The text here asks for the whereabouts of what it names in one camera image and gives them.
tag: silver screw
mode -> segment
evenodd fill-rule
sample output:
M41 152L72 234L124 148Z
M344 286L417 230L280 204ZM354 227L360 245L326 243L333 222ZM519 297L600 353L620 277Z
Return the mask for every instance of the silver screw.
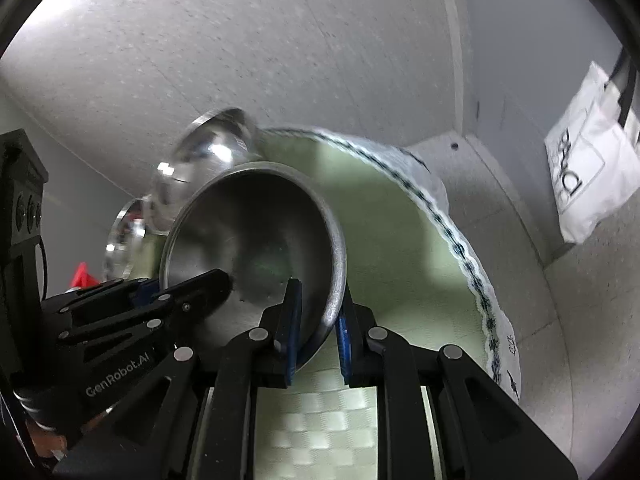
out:
M449 359L460 359L462 357L462 348L457 345L447 345L442 351L444 356Z
M176 361L188 361L193 357L193 350L188 346L181 346L174 352L174 359Z
M371 328L369 328L369 337L377 341L382 341L383 339L386 339L386 336L388 335L389 335L389 332L387 332L381 326L372 326Z
M249 332L249 339L254 341L264 341L269 337L269 332L265 328L256 327Z

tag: red object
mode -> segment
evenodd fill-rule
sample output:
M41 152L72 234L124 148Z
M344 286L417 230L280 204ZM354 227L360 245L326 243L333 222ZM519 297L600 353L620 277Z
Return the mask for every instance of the red object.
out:
M86 270L86 263L81 262L76 269L76 273L74 274L74 278L71 280L71 285L69 288L73 288L75 286L79 286L80 288L87 288L88 286L98 285L100 282L96 280L92 275L89 274Z

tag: shiny metal bowl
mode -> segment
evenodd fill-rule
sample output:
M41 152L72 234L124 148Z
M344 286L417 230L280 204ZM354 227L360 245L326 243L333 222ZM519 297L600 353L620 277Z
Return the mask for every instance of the shiny metal bowl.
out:
M251 162L220 174L183 208L160 263L161 288L207 270L229 273L233 291L194 334L215 348L257 326L282 302L287 280L303 287L298 366L334 326L346 283L342 231L304 175L274 162Z
M152 181L145 219L156 234L167 234L180 209L207 182L238 164L258 160L253 120L239 108L207 112L184 133Z
M143 218L143 198L127 203L116 216L104 251L102 274L105 280L124 278L131 274L146 226Z

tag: white strip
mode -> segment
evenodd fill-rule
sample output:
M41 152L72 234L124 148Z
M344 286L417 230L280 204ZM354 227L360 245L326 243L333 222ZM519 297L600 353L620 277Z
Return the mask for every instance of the white strip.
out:
M451 61L453 63L453 89L454 89L454 127L457 133L464 135L462 130L463 105L465 80L462 65L462 39L460 38L460 21L458 20L458 8L456 0L444 0L444 9L449 24L449 37L451 38Z

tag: bowl rim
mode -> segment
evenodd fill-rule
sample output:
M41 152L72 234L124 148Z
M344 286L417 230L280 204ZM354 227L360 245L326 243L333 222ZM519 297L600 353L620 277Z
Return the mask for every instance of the bowl rim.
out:
M285 164L280 164L279 162L264 160L246 162L223 171L214 179L202 186L180 210L180 213L171 226L164 248L162 248L162 257L160 259L159 267L160 289L164 290L168 286L168 265L171 261L172 252L177 240L177 234L180 231L182 224L195 208L199 197L206 193L210 187L219 184L220 181L241 173L269 173L284 178L290 183L298 186L316 205L331 243L332 273L329 293L327 295L324 312L322 313L318 326L311 333L308 340L305 341L298 350L297 368L301 368L313 357L313 355L316 354L322 346L322 343L325 342L334 328L342 307L342 299L346 290L347 254L344 235L342 234L342 229L337 218L325 198L316 191L315 185L311 179L300 171L291 168L290 166L286 166Z

